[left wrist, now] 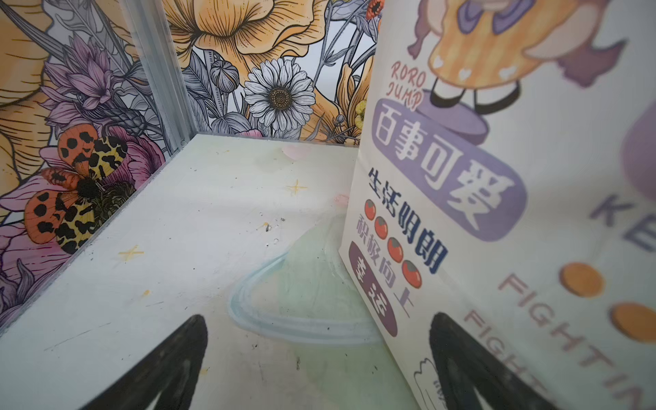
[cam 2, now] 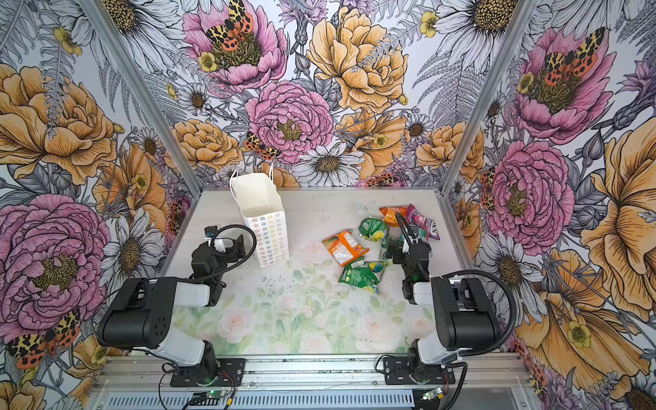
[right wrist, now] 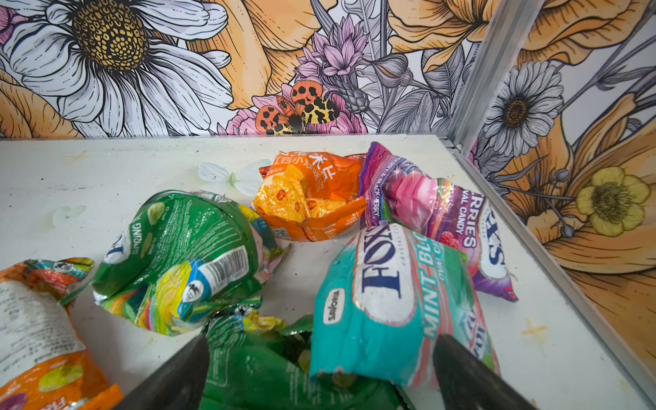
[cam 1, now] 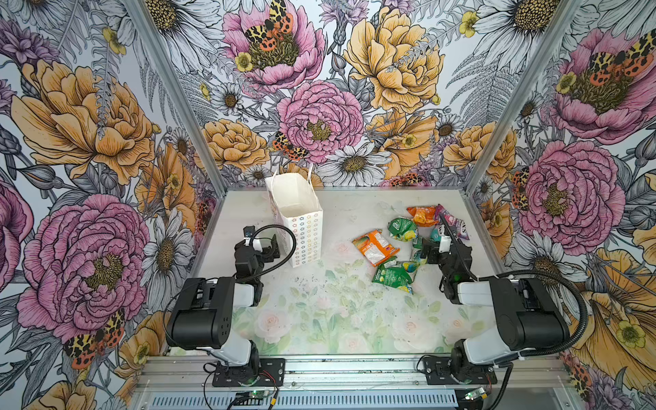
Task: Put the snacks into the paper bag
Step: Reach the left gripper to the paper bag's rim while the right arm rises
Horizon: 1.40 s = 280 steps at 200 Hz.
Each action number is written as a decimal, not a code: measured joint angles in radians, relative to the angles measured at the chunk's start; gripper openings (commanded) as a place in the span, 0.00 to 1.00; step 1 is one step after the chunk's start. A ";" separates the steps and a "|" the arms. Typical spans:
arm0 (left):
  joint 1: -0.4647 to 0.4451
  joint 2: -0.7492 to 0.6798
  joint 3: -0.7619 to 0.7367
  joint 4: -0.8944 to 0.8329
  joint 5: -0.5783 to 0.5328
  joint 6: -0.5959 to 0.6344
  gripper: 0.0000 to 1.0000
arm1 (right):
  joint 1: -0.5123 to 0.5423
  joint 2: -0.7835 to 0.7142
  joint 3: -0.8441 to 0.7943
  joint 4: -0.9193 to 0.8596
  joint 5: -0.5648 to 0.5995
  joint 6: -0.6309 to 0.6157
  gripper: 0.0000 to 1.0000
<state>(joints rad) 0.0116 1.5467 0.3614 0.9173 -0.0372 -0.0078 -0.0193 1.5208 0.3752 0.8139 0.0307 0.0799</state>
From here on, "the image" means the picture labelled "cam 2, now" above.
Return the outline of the green snack packet front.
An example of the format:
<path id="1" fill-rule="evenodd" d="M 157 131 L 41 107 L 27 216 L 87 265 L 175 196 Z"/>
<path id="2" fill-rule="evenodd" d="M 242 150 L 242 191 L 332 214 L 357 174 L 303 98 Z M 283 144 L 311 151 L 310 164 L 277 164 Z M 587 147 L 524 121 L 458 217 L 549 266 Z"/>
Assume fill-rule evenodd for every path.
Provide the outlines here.
<path id="1" fill-rule="evenodd" d="M 387 264 L 384 261 L 365 261 L 358 259 L 346 265 L 338 282 L 351 285 L 373 294 L 379 293 L 379 284 L 382 280 Z"/>

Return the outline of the white patterned paper bag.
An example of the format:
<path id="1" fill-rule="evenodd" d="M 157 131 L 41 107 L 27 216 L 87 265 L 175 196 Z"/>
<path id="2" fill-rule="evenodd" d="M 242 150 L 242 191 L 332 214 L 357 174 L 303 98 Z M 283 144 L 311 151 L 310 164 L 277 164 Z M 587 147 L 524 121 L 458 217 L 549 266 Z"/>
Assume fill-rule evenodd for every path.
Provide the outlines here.
<path id="1" fill-rule="evenodd" d="M 244 219 L 256 235 L 256 257 L 262 268 L 285 262 L 290 257 L 286 215 L 273 181 L 273 167 L 267 174 L 241 174 L 235 170 L 229 187 Z"/>

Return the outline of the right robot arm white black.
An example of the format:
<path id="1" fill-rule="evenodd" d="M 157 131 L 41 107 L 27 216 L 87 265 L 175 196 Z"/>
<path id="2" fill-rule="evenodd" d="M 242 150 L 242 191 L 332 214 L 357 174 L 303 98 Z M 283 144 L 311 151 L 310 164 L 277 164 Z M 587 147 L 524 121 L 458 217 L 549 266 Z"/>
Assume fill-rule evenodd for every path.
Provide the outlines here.
<path id="1" fill-rule="evenodd" d="M 430 255 L 429 245 L 422 240 L 411 244 L 392 240 L 383 249 L 385 258 L 402 266 L 405 299 L 429 309 L 435 322 L 433 332 L 412 341 L 406 357 L 383 358 L 387 385 L 452 384 L 460 359 L 500 348 L 513 329 L 503 330 L 495 317 L 481 281 L 490 275 L 463 270 L 432 277 Z"/>

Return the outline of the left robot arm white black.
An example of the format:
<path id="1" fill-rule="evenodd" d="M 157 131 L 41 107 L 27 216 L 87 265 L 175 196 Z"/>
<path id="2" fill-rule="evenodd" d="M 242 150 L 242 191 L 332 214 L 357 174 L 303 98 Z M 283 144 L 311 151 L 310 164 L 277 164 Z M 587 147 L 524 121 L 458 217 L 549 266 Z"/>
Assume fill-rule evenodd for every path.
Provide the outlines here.
<path id="1" fill-rule="evenodd" d="M 220 361 L 207 340 L 193 338 L 173 324 L 176 308 L 216 306 L 227 268 L 248 259 L 244 237 L 219 237 L 192 253 L 191 278 L 129 279 L 96 325 L 99 343 L 119 350 L 145 351 L 173 365 L 172 385 L 238 386 L 243 360 Z"/>

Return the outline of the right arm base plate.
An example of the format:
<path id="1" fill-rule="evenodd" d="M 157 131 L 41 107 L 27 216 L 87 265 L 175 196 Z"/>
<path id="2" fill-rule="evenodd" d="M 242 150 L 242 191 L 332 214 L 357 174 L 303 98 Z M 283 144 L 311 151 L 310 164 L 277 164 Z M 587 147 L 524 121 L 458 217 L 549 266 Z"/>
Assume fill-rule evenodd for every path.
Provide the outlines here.
<path id="1" fill-rule="evenodd" d="M 406 355 L 383 355 L 375 369 L 387 385 L 455 385 L 454 372 L 441 365 L 425 365 Z"/>

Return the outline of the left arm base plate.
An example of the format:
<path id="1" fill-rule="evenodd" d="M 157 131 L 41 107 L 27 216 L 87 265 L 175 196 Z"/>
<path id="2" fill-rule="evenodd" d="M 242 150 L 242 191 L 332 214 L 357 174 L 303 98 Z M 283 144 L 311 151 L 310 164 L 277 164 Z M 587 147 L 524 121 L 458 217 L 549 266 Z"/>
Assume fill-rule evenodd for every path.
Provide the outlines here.
<path id="1" fill-rule="evenodd" d="M 239 387 L 244 377 L 245 359 L 216 359 L 214 364 L 181 367 L 172 376 L 170 385 L 175 388 Z"/>

